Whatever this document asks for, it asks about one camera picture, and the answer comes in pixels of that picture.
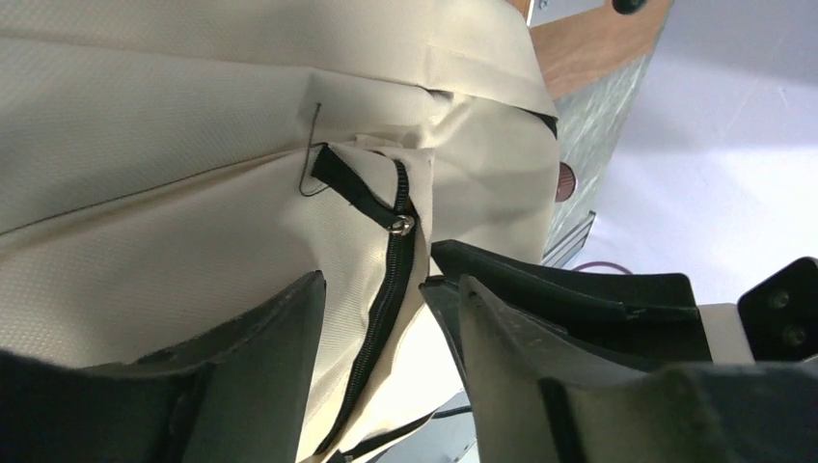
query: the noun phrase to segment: black cable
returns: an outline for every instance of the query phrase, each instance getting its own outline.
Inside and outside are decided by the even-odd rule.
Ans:
[[[440,420],[442,418],[455,417],[457,415],[463,415],[464,413],[472,413],[472,406],[466,405],[465,407],[457,407],[452,408],[450,410],[437,412],[434,415],[432,415],[432,420]]]

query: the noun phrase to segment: beige fabric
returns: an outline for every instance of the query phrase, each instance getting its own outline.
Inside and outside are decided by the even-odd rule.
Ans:
[[[129,362],[307,271],[327,309],[298,460],[427,415],[460,388],[417,284],[429,243],[538,261],[558,147],[522,17],[502,0],[0,2],[0,348]],[[412,284],[341,438],[387,235],[298,193],[314,140],[421,215]],[[306,189],[319,185],[307,179]]]

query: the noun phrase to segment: screw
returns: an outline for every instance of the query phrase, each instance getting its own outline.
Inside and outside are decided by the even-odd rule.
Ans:
[[[787,291],[779,291],[770,297],[770,307],[773,309],[783,309],[790,303],[790,295]]]
[[[806,331],[801,326],[789,325],[784,328],[782,334],[784,344],[790,347],[798,347],[806,340]]]

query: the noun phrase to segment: zipper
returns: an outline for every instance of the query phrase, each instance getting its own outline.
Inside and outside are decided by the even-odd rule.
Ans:
[[[332,445],[352,415],[355,404],[372,375],[375,363],[395,328],[397,313],[409,286],[409,277],[415,260],[417,214],[410,205],[406,166],[397,160],[393,162],[397,171],[397,191],[395,205],[392,207],[378,201],[358,174],[328,146],[325,145],[321,149],[313,166],[313,177],[335,190],[389,233],[386,272],[375,300],[369,308],[369,324],[364,344],[352,364],[338,416],[327,436],[315,450],[316,454],[323,453]]]
[[[398,429],[394,429],[392,431],[386,432],[386,433],[381,434],[379,436],[375,436],[375,437],[373,437],[371,439],[366,439],[364,442],[362,442],[361,444],[358,444],[357,446],[355,446],[354,449],[352,449],[350,451],[346,451],[346,452],[337,451],[336,453],[333,454],[333,456],[329,460],[327,460],[327,463],[350,463],[352,461],[355,461],[356,458],[360,458],[360,457],[366,455],[367,453],[371,453],[373,451],[376,451],[376,450],[386,446],[390,442],[393,442],[393,441],[396,441],[397,439],[400,439],[401,437],[405,436],[406,434],[410,434],[412,432],[415,432],[416,430],[421,428],[424,424],[428,423],[429,420],[432,418],[432,415],[434,415],[434,414],[432,413],[432,414],[426,415],[425,417],[420,418],[419,420],[415,420],[413,422],[410,422],[409,424],[401,426]]]

